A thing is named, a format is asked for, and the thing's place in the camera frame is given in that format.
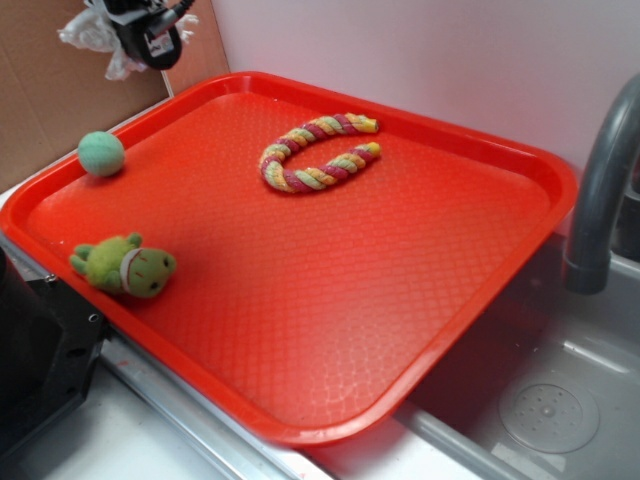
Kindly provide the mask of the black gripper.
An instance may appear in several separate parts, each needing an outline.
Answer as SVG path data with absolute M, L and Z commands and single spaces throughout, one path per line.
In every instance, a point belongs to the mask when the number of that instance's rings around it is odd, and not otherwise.
M 179 61 L 182 40 L 178 23 L 194 1 L 169 5 L 166 1 L 106 0 L 85 4 L 106 15 L 107 24 L 115 28 L 124 52 L 132 60 L 154 70 L 169 70 Z

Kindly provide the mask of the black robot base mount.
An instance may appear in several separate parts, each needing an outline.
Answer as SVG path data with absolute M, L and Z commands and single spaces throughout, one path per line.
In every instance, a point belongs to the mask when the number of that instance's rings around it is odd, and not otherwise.
M 1 253 L 1 460 L 81 405 L 105 317 L 63 280 L 26 280 Z

